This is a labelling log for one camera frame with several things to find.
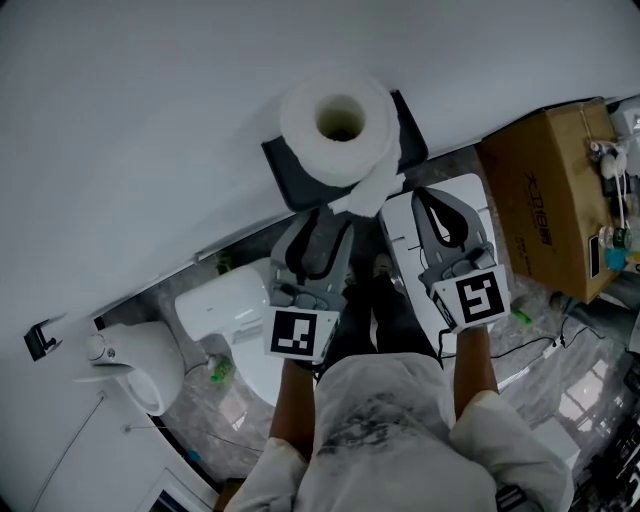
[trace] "toilet paper roll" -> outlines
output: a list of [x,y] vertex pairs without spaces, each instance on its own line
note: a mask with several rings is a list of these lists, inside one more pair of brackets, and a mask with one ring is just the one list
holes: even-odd
[[374,216],[394,186],[400,123],[389,92],[351,69],[294,87],[280,113],[282,135],[304,170],[333,187],[358,183],[349,211]]

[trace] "toilet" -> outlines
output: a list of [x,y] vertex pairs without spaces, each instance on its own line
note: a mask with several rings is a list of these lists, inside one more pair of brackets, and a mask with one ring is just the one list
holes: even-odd
[[184,361],[164,322],[116,324],[90,336],[87,375],[76,382],[115,379],[147,414],[160,416],[175,401],[184,382]]
[[180,323],[193,341],[224,337],[249,388],[275,406],[284,359],[266,355],[262,323],[269,305],[269,258],[234,269],[176,298]]

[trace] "bottle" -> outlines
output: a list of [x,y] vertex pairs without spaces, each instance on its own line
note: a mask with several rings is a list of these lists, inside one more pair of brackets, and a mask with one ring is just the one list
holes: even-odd
[[628,250],[631,247],[631,236],[630,229],[603,226],[598,233],[598,243],[600,247],[605,249]]

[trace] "wire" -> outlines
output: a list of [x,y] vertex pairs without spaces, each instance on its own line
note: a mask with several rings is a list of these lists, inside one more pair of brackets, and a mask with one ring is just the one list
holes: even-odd
[[64,460],[65,456],[67,455],[67,452],[71,449],[71,446],[73,446],[73,443],[75,443],[76,439],[78,439],[78,436],[80,435],[80,432],[82,432],[82,430],[84,429],[85,425],[89,422],[89,420],[93,416],[93,413],[96,412],[98,407],[100,407],[100,404],[102,402],[104,402],[105,398],[106,398],[105,395],[101,395],[100,396],[100,400],[98,400],[98,403],[95,405],[95,407],[93,409],[91,409],[91,412],[87,415],[87,417],[85,418],[85,420],[82,423],[82,425],[80,425],[80,428],[77,430],[77,432],[75,433],[75,435],[73,436],[71,441],[69,441],[69,444],[67,444],[67,447],[64,449],[64,451],[62,452],[62,455],[60,455],[60,457],[56,461],[55,465],[53,466],[53,469],[51,470],[51,472],[47,476],[47,479],[44,481],[44,484],[40,488],[40,491],[38,492],[38,496],[36,497],[36,501],[33,504],[33,506],[31,507],[31,512],[33,512],[36,508],[38,508],[38,504],[40,503],[40,500],[42,499],[42,495],[44,494],[44,491],[47,490],[47,487],[49,486],[49,482],[51,482],[51,479],[53,478],[53,475],[55,474],[55,472],[60,467],[60,464],[62,464],[62,461]]
[[200,368],[201,366],[207,366],[209,364],[209,361],[205,361],[204,363],[198,363],[198,364],[194,364],[191,368],[189,368],[185,374],[184,374],[184,378],[186,379],[193,370],[197,370],[198,368]]
[[444,334],[447,334],[448,332],[451,332],[451,329],[446,328],[446,329],[442,329],[439,333],[438,333],[438,361],[440,361],[440,366],[442,366],[442,336]]
[[624,209],[622,207],[622,193],[620,192],[620,174],[616,167],[616,190],[618,191],[618,206],[620,207],[620,227],[624,228]]
[[516,350],[520,350],[521,348],[528,347],[529,345],[532,345],[533,343],[538,343],[539,341],[542,341],[542,340],[549,340],[549,341],[551,341],[551,343],[555,343],[556,342],[555,338],[552,338],[551,336],[541,336],[540,338],[536,338],[535,340],[527,341],[526,343],[524,343],[524,344],[522,344],[522,345],[520,345],[518,347],[512,348],[511,350],[507,350],[506,352],[504,352],[502,354],[498,354],[497,356],[491,356],[491,359],[500,359],[501,357],[507,356],[507,355],[511,354],[512,352],[515,352]]
[[[445,331],[440,331],[440,349],[438,351],[438,357],[440,359],[451,359],[451,358],[456,357],[456,354],[452,354],[450,356],[441,356],[440,355],[440,354],[442,354],[442,334],[444,332]],[[541,336],[540,338],[536,338],[535,340],[527,341],[526,343],[523,343],[522,345],[518,345],[517,347],[514,347],[514,348],[512,348],[510,350],[507,350],[506,352],[503,352],[502,354],[491,356],[491,359],[500,359],[501,357],[504,357],[504,356],[507,356],[509,354],[512,354],[516,350],[520,350],[521,348],[528,347],[529,345],[533,345],[534,343],[538,343],[539,341],[542,341],[542,340],[549,340],[549,341],[551,341],[551,343],[555,343],[556,342],[555,338],[552,338],[551,336]]]
[[606,338],[606,336],[600,336],[600,335],[599,335],[596,331],[594,331],[591,327],[583,327],[582,329],[580,329],[580,330],[576,333],[576,335],[575,335],[573,338],[571,338],[571,341],[569,342],[569,344],[568,344],[568,345],[566,345],[564,348],[565,348],[565,349],[567,349],[567,348],[569,348],[571,345],[573,345],[573,342],[574,342],[574,341],[576,341],[576,338],[577,338],[578,336],[580,336],[580,335],[581,335],[584,331],[586,331],[586,330],[591,331],[591,332],[592,332],[593,334],[595,334],[595,335],[597,336],[597,338],[598,338],[598,339],[600,339],[600,340],[603,340],[603,339],[605,339],[605,338]]
[[258,450],[257,448],[251,448],[250,446],[245,446],[243,444],[234,443],[233,441],[229,441],[228,439],[224,439],[223,437],[218,437],[217,435],[212,434],[211,432],[209,432],[207,430],[202,430],[200,428],[195,428],[195,427],[158,427],[157,425],[142,426],[142,427],[132,427],[131,425],[127,425],[126,427],[124,427],[124,431],[125,432],[129,432],[131,430],[147,429],[147,428],[178,430],[178,431],[179,430],[196,430],[198,432],[202,432],[203,434],[211,436],[211,437],[217,439],[218,441],[222,441],[223,443],[228,443],[228,444],[231,444],[233,446],[238,446],[239,448],[244,448],[245,450],[251,450],[252,452],[257,452],[257,453],[262,453],[264,451],[264,450]]

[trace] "black cable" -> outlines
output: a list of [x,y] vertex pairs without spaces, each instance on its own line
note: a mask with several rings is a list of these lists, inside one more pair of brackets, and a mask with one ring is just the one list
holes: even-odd
[[520,345],[518,347],[512,348],[511,350],[507,350],[503,354],[498,354],[497,356],[491,356],[491,359],[500,359],[501,357],[509,355],[512,352],[515,352],[516,350],[520,350],[521,348],[527,347],[527,346],[529,346],[529,345],[531,345],[533,343],[537,343],[537,342],[542,341],[542,340],[549,340],[549,341],[551,341],[552,344],[554,344],[556,342],[555,338],[552,338],[551,336],[541,336],[540,338],[536,338],[535,340],[527,341],[526,343],[524,343],[524,344],[522,344],[522,345]]
[[576,338],[577,338],[578,336],[580,336],[580,335],[581,335],[584,331],[586,331],[586,330],[591,331],[591,332],[592,332],[595,336],[597,336],[597,338],[598,338],[598,339],[600,339],[600,340],[603,340],[603,339],[605,339],[605,338],[606,338],[606,336],[600,336],[600,335],[599,335],[596,331],[594,331],[591,327],[583,327],[582,329],[580,329],[580,330],[576,333],[576,335],[575,335],[573,338],[571,338],[571,341],[569,342],[569,344],[568,344],[568,345],[566,345],[564,348],[565,348],[565,349],[567,349],[567,348],[569,348],[571,345],[573,345],[573,342],[574,342],[574,341],[576,341]]
[[[450,356],[441,356],[440,354],[442,354],[442,334],[444,334],[445,332],[450,332],[448,329],[446,331],[440,331],[440,349],[438,351],[438,358],[439,359],[451,359],[453,357],[456,357],[456,354],[452,354]],[[513,352],[515,352],[516,350],[520,350],[521,348],[527,347],[529,345],[532,345],[533,343],[538,343],[539,341],[542,340],[549,340],[551,341],[551,343],[555,343],[556,340],[555,338],[552,338],[551,336],[541,336],[540,338],[536,338],[535,340],[531,340],[531,341],[527,341],[526,343],[523,343],[522,345],[518,345],[517,347],[514,347],[510,350],[507,350],[506,352],[502,353],[502,354],[498,354],[495,356],[491,356],[491,359],[500,359],[501,357],[504,357],[506,355],[509,355]]]
[[569,348],[569,347],[573,344],[573,342],[576,340],[576,338],[577,338],[580,334],[582,334],[584,331],[586,331],[587,329],[589,329],[589,330],[590,330],[590,331],[591,331],[591,332],[592,332],[592,333],[593,333],[593,334],[594,334],[598,339],[603,340],[603,339],[605,339],[605,338],[606,338],[606,336],[600,336],[600,335],[599,335],[596,331],[594,331],[591,327],[589,327],[589,326],[585,326],[585,327],[583,327],[582,329],[580,329],[580,330],[575,334],[575,336],[574,336],[573,338],[571,338],[571,341],[569,342],[569,344],[568,344],[568,345],[565,345],[565,343],[564,343],[564,324],[566,324],[566,323],[567,323],[567,320],[569,320],[569,317],[568,317],[568,316],[565,316],[565,317],[564,317],[564,320],[562,321],[562,325],[560,326],[560,345],[562,345],[565,349],[566,349],[566,348]]
[[442,329],[438,333],[438,346],[439,346],[439,348],[438,348],[438,361],[440,361],[440,366],[442,366],[442,359],[443,359],[443,357],[442,357],[442,336],[444,334],[447,334],[448,332],[451,332],[451,329],[445,328],[445,329]]
[[197,432],[202,432],[203,434],[211,436],[214,439],[217,439],[218,441],[222,441],[223,443],[228,443],[233,446],[238,446],[239,448],[245,448],[246,450],[251,450],[252,452],[262,453],[264,451],[264,450],[258,450],[257,448],[251,448],[250,446],[245,446],[243,444],[234,443],[233,441],[229,441],[228,439],[225,439],[223,437],[218,437],[217,435],[212,434],[208,430],[202,430],[201,428],[195,428],[195,427],[166,427],[166,426],[159,427],[157,425],[153,425],[153,426],[145,425],[145,426],[136,427],[136,426],[127,425],[126,427],[124,427],[124,431],[129,432],[131,430],[148,429],[148,428],[157,428],[157,429],[166,429],[166,430],[195,430]]

